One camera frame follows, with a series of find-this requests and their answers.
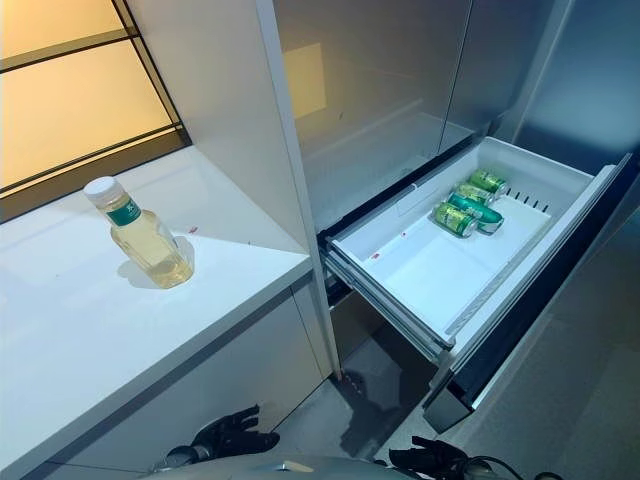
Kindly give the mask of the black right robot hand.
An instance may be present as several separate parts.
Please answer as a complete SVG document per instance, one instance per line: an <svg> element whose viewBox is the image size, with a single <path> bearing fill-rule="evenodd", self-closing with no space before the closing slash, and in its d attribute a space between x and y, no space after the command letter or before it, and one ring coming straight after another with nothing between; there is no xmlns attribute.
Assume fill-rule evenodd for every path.
<svg viewBox="0 0 640 480"><path fill-rule="evenodd" d="M441 440L412 437L413 448L390 449L391 463L400 469L427 475L433 479L463 479L468 455Z"/></svg>

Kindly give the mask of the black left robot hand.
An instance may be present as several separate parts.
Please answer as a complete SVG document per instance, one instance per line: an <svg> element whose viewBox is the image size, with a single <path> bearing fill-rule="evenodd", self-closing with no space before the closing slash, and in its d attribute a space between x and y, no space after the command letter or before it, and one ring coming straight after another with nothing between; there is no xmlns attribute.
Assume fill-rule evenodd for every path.
<svg viewBox="0 0 640 480"><path fill-rule="evenodd" d="M254 430L259 423L260 407L223 416L202 427L193 441L192 464L218 458L264 453L273 449L280 441L276 432Z"/></svg>

